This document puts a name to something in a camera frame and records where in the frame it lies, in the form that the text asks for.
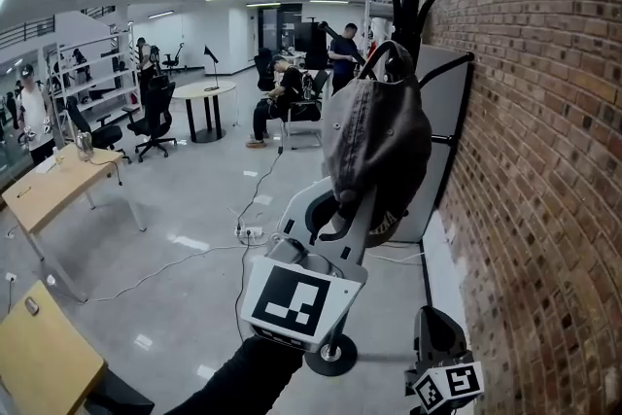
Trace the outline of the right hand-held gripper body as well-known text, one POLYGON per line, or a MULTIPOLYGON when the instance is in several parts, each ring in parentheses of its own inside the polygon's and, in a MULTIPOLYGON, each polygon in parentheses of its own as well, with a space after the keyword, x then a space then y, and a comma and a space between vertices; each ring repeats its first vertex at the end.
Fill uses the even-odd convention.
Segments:
POLYGON ((484 394, 481 362, 464 358, 405 371, 405 395, 414 397, 410 414, 455 414, 484 394))

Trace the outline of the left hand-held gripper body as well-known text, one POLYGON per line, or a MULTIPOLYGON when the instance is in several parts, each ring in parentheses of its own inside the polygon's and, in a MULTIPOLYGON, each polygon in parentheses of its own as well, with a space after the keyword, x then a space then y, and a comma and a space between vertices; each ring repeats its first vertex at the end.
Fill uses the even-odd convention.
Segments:
POLYGON ((253 263, 240 311, 255 334, 307 352, 324 345, 367 280, 342 275, 315 243, 273 234, 268 254, 253 263))

